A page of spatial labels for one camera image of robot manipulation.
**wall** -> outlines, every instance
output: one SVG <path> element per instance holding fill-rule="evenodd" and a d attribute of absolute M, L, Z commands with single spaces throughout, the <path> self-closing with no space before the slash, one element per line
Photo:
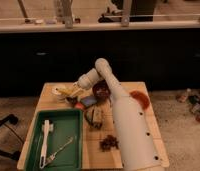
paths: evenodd
<path fill-rule="evenodd" d="M 200 29 L 0 34 L 0 96 L 37 95 L 76 81 L 98 57 L 120 81 L 149 89 L 200 88 Z"/>

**wooden table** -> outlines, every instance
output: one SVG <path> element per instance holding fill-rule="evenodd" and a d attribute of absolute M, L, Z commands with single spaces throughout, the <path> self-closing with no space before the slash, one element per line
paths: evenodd
<path fill-rule="evenodd" d="M 24 143 L 20 159 L 18 161 L 17 168 L 23 170 L 24 163 L 30 143 L 31 133 L 34 127 L 34 120 L 36 114 L 40 110 L 50 109 L 64 109 L 70 108 L 67 103 L 58 101 L 51 93 L 52 87 L 56 83 L 46 83 L 43 87 L 39 102 L 37 104 L 35 114 L 33 116 L 26 141 Z M 128 91 L 138 90 L 148 95 L 144 82 L 123 82 L 122 86 Z M 91 91 L 83 93 L 83 96 L 90 95 Z M 90 128 L 85 119 L 83 119 L 83 155 L 82 155 L 82 168 L 83 169 L 121 169 L 122 162 L 118 149 L 112 149 L 109 152 L 102 152 L 99 148 L 99 141 L 105 138 L 108 134 L 115 135 L 113 126 L 113 118 L 110 108 L 110 103 L 106 102 L 102 104 L 103 114 L 103 126 L 101 130 L 93 130 Z M 145 110 L 145 118 L 147 120 L 151 135 L 153 137 L 155 146 L 157 148 L 159 157 L 161 159 L 162 167 L 169 166 L 168 156 L 165 150 L 165 146 L 157 125 L 157 121 L 153 112 L 152 105 Z M 143 171 L 153 171 L 156 168 L 143 169 Z"/>

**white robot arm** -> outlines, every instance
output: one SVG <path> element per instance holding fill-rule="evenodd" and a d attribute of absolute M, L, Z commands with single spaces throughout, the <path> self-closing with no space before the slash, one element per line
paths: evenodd
<path fill-rule="evenodd" d="M 161 166 L 141 106 L 124 90 L 105 59 L 97 59 L 95 68 L 82 75 L 77 84 L 83 89 L 90 89 L 102 79 L 111 91 L 112 114 L 124 170 Z"/>

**green tray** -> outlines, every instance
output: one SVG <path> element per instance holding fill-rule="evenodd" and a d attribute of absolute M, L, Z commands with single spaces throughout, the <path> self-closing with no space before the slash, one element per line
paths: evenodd
<path fill-rule="evenodd" d="M 47 110 L 37 114 L 31 141 L 26 157 L 26 171 L 77 171 L 82 163 L 82 112 L 76 109 Z M 48 135 L 47 157 L 58 150 L 73 136 L 74 141 L 60 151 L 54 161 L 44 169 L 39 168 L 43 143 L 42 124 L 49 119 L 54 124 L 53 132 Z"/>

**orange item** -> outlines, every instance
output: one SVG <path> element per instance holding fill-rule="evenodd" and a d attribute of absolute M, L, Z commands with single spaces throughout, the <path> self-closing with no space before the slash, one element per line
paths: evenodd
<path fill-rule="evenodd" d="M 150 105 L 150 100 L 141 91 L 132 91 L 130 92 L 130 95 L 140 103 L 143 110 L 146 110 Z"/>
<path fill-rule="evenodd" d="M 80 109 L 82 111 L 85 110 L 85 106 L 82 103 L 80 103 L 80 102 L 76 103 L 75 106 L 74 106 L 74 108 Z"/>

